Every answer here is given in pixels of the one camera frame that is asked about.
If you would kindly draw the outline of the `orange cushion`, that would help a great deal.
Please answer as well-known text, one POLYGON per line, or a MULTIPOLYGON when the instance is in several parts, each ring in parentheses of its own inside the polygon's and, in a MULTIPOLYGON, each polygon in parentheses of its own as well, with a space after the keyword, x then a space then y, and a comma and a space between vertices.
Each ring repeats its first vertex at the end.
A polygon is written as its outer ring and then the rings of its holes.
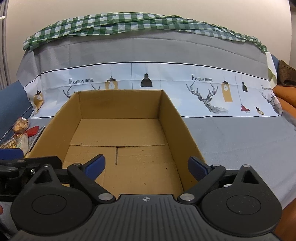
POLYGON ((282 109, 296 118, 296 88, 277 85, 273 92, 280 101, 282 109))

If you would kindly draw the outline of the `peanut candy clear bag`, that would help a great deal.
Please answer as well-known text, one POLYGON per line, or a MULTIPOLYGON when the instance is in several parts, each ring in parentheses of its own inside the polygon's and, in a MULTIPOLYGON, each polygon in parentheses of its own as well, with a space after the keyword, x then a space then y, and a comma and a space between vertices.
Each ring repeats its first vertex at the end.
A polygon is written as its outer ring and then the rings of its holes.
POLYGON ((17 139, 11 138, 8 141, 1 144, 1 149, 15 149, 17 147, 17 139))

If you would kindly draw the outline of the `grey deer print sofa cover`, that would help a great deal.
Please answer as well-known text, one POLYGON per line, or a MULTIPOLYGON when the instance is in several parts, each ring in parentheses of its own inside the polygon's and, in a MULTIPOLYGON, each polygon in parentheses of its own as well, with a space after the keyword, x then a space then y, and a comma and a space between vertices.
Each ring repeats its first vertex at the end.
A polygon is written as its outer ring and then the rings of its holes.
POLYGON ((253 44, 149 31, 55 40, 26 52, 17 78, 50 120, 30 157, 64 167, 98 154, 97 182, 113 195, 180 195, 188 159, 251 165, 286 207, 295 199, 295 119, 253 44))

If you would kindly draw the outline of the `green white rice cracker pack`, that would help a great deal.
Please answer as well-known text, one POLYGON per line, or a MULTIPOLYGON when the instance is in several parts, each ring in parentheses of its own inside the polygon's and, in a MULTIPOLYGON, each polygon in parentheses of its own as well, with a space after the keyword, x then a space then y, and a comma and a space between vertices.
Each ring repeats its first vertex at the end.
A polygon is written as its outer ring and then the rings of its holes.
POLYGON ((21 149, 23 152, 23 155, 25 155, 28 152, 28 148, 29 148, 29 140, 28 140, 28 135, 27 133, 22 133, 16 142, 16 148, 17 149, 21 149))

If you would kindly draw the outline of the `round cookie bag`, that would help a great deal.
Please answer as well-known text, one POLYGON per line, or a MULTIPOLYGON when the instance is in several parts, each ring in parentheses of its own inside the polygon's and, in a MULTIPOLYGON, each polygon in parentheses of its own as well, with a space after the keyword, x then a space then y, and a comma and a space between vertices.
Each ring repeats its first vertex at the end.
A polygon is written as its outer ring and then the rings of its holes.
POLYGON ((24 117, 20 117, 16 120, 14 126, 13 126, 13 132, 14 133, 23 133, 24 131, 26 131, 29 127, 29 121, 24 118, 24 117))

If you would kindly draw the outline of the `green checkered cloth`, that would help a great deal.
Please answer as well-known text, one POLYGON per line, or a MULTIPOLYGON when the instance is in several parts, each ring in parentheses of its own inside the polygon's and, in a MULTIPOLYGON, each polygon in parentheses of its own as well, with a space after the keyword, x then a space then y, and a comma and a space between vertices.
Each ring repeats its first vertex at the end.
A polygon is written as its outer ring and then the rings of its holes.
POLYGON ((232 42, 248 42, 254 44, 262 53, 268 51, 258 38, 220 25, 186 19, 177 15, 134 12, 100 13, 57 21, 26 37, 23 50, 31 52, 49 42, 69 37, 108 36, 152 30, 187 32, 232 42))

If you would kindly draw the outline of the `brown blanket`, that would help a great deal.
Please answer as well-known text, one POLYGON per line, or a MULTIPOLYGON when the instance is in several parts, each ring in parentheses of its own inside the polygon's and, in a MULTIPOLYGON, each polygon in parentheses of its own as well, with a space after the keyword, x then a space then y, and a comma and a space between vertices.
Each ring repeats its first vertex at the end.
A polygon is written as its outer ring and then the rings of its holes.
POLYGON ((296 70, 283 60, 279 61, 277 75, 282 86, 296 87, 296 70))

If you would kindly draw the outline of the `brown cardboard box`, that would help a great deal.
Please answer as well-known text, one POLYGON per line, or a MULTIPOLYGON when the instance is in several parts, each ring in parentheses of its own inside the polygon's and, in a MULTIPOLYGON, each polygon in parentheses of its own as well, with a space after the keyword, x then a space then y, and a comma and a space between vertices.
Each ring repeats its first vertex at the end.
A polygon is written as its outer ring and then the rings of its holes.
POLYGON ((114 196, 180 195, 196 184, 191 156, 202 157, 163 90, 74 93, 45 127, 29 157, 57 156, 63 166, 106 159, 96 179, 114 196))

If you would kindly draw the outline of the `red snack packet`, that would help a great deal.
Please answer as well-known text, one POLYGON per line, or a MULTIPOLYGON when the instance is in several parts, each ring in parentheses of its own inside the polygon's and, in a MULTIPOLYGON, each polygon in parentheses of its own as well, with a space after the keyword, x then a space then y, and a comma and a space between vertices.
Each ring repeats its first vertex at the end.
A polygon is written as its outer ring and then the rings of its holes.
POLYGON ((39 131, 39 126, 33 126, 32 128, 25 130, 25 133, 30 138, 35 136, 38 133, 38 131, 39 131))

